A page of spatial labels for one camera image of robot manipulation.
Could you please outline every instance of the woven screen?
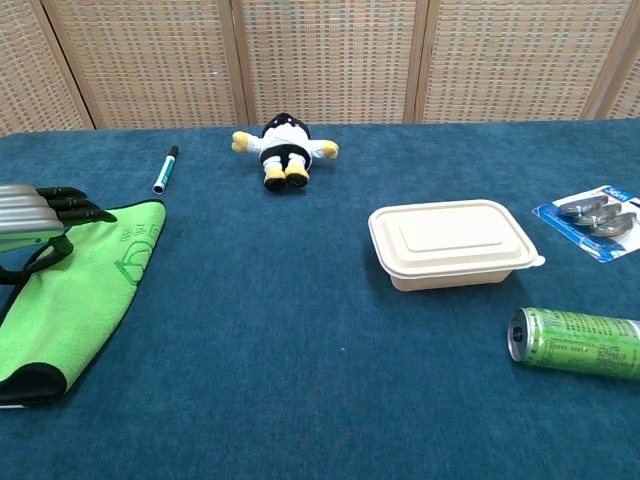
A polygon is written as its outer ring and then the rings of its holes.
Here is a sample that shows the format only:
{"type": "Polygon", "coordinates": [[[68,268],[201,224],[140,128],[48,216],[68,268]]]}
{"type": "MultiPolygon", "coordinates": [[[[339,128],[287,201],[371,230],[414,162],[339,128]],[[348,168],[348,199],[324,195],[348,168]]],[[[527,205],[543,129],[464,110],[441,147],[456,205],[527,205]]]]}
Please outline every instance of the woven screen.
{"type": "Polygon", "coordinates": [[[259,123],[398,123],[415,1],[244,0],[259,123]]]}
{"type": "Polygon", "coordinates": [[[609,117],[640,117],[640,55],[622,85],[609,117]]]}
{"type": "Polygon", "coordinates": [[[630,3],[439,1],[422,120],[577,119],[630,3]]]}
{"type": "Polygon", "coordinates": [[[71,68],[99,127],[236,122],[215,0],[55,0],[46,5],[62,30],[71,68]]]}
{"type": "Polygon", "coordinates": [[[0,38],[0,135],[92,128],[74,103],[29,2],[2,2],[0,38]]]}

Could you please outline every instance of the green microfiber towel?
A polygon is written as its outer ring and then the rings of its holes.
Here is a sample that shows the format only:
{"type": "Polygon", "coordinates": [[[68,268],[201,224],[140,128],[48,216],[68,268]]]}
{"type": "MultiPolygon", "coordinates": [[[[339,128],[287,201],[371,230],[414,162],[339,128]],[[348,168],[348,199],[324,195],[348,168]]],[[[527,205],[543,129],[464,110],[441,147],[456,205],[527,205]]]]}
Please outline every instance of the green microfiber towel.
{"type": "Polygon", "coordinates": [[[109,212],[117,222],[71,228],[73,252],[12,292],[0,318],[0,405],[60,398],[125,315],[166,211],[150,200],[109,212]]]}

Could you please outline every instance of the container lid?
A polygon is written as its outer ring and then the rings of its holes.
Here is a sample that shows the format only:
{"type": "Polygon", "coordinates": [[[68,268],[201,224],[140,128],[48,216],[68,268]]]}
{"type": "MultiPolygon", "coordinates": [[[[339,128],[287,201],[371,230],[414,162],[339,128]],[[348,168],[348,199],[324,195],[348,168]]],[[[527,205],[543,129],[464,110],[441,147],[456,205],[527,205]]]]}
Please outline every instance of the container lid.
{"type": "Polygon", "coordinates": [[[491,200],[380,208],[369,217],[369,230],[382,267],[400,278],[515,270],[545,261],[509,211],[491,200]]]}

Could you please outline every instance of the wicker wall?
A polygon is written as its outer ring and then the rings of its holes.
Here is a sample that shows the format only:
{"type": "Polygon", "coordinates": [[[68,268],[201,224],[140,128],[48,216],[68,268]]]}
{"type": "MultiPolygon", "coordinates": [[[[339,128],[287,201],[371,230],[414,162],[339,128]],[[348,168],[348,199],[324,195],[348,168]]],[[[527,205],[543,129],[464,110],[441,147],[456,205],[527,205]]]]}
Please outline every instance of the wicker wall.
{"type": "Polygon", "coordinates": [[[246,119],[234,103],[228,3],[45,1],[98,127],[225,125],[246,119]]]}
{"type": "Polygon", "coordinates": [[[640,117],[640,55],[636,55],[633,67],[613,104],[609,118],[640,117]]]}
{"type": "Polygon", "coordinates": [[[417,118],[579,118],[630,3],[432,2],[435,28],[425,39],[426,92],[417,118]]]}
{"type": "Polygon", "coordinates": [[[0,135],[93,128],[39,5],[2,2],[0,135]]]}
{"type": "Polygon", "coordinates": [[[402,121],[414,0],[241,2],[259,123],[402,121]]]}
{"type": "Polygon", "coordinates": [[[640,116],[636,0],[4,6],[0,135],[640,116]]]}

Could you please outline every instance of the paper lunch box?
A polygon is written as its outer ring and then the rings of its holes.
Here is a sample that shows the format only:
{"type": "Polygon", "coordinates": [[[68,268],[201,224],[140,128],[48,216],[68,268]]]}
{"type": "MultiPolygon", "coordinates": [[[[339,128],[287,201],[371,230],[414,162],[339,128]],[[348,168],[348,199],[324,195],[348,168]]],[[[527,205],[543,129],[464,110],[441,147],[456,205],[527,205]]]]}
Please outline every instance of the paper lunch box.
{"type": "Polygon", "coordinates": [[[490,200],[380,208],[369,231],[380,265],[402,291],[498,283],[545,262],[511,213],[490,200]]]}

